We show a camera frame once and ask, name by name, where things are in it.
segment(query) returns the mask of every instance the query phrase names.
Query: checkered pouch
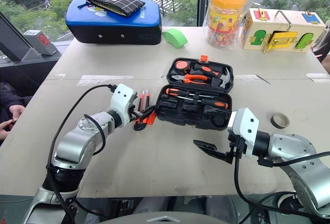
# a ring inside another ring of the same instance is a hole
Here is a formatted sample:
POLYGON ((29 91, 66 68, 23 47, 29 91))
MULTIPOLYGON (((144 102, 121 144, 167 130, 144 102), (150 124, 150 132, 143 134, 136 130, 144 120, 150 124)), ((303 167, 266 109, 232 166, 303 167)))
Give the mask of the checkered pouch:
POLYGON ((141 8, 145 2, 140 0, 87 0, 101 8, 110 10, 123 16, 130 16, 137 9, 141 8))

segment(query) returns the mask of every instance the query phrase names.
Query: green door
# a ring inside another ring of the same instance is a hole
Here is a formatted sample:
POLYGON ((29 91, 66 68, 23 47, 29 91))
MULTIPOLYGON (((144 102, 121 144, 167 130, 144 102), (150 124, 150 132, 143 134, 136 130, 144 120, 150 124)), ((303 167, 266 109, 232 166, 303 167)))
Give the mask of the green door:
POLYGON ((264 37, 266 36, 265 30, 258 30, 254 33, 251 45, 261 45, 264 37))
POLYGON ((305 33, 295 45, 296 49, 304 49, 307 45, 309 45, 313 40, 313 34, 312 33, 305 33))

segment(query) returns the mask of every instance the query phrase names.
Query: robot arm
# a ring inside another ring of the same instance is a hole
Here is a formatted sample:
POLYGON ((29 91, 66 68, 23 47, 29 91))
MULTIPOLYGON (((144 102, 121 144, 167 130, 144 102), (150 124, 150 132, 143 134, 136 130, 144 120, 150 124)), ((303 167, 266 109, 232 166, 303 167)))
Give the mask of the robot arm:
MULTIPOLYGON (((221 153, 213 144, 194 140, 208 155, 232 164, 233 157, 245 153, 247 158, 257 156, 258 164, 273 166, 316 154, 306 138, 291 134, 273 134, 258 131, 259 120, 248 108, 232 112, 228 123, 230 151, 221 153)), ((301 205, 309 214, 330 219, 330 169, 320 159, 302 161, 281 169, 290 178, 301 205)))
MULTIPOLYGON (((113 133, 115 128, 124 127, 131 122, 134 119, 132 114, 143 117, 142 113, 134 110, 133 101, 137 93, 133 89, 119 84, 113 92, 108 110, 91 115, 101 127, 105 137, 113 133)), ((73 216, 76 208, 72 203, 78 194, 80 181, 96 148, 102 142, 97 126, 84 117, 76 128, 68 132, 59 142, 52 163, 47 169, 73 216)), ((65 212, 59 205, 59 199, 47 175, 42 186, 38 188, 23 223, 58 224, 64 219, 65 212)))

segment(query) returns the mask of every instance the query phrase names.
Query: table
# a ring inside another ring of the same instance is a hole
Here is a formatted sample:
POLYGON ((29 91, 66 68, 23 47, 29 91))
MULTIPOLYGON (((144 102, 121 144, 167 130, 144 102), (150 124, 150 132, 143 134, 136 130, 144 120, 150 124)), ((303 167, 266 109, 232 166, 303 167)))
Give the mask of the table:
MULTIPOLYGON (((201 29, 180 29, 188 37, 189 44, 179 50, 174 50, 164 40, 155 50, 152 46, 100 46, 73 41, 0 148, 0 194, 31 196, 42 184, 55 131, 73 103, 95 84, 79 83, 82 75, 133 76, 108 78, 105 82, 121 82, 137 92, 148 89, 151 103, 154 103, 160 89, 167 84, 165 75, 176 57, 198 58, 200 54, 208 54, 212 61, 230 64, 235 75, 260 75, 267 81, 234 81, 229 93, 233 109, 249 107, 259 118, 262 131, 300 134, 308 138, 318 152, 329 150, 326 141, 330 83, 315 83, 305 75, 306 72, 324 73, 314 56, 277 52, 275 57, 275 52, 264 56, 258 51, 240 50, 223 52, 202 41, 199 48, 194 45, 193 37, 198 38, 196 35, 201 29), (229 54, 232 55, 230 60, 221 56, 229 54), (266 62, 258 59, 261 56, 267 57, 266 62), (290 58, 284 66, 285 57, 290 58), (291 125, 285 130, 274 128, 270 117, 275 112, 285 113, 291 125)), ((84 113, 107 109, 110 98, 111 93, 106 89, 87 95, 67 121, 58 141, 75 127, 84 113)), ((140 132, 133 131, 131 125, 118 129, 108 137, 102 153, 92 159, 80 184, 79 196, 235 194, 234 166, 207 156, 192 143, 193 139, 202 140, 216 144, 220 151, 228 151, 227 136, 227 131, 201 130, 159 120, 140 132)), ((281 169, 258 166, 256 160, 256 157, 242 159, 240 184, 244 193, 292 189, 281 169)), ((322 158, 322 161, 330 166, 330 158, 322 158)))

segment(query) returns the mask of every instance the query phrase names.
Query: wooden toy box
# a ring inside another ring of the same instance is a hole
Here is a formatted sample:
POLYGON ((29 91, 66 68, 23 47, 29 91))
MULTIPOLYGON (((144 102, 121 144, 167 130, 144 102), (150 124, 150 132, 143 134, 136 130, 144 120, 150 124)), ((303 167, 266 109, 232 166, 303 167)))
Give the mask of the wooden toy box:
POLYGON ((315 12, 253 9, 242 32, 244 49, 305 53, 325 29, 315 12))

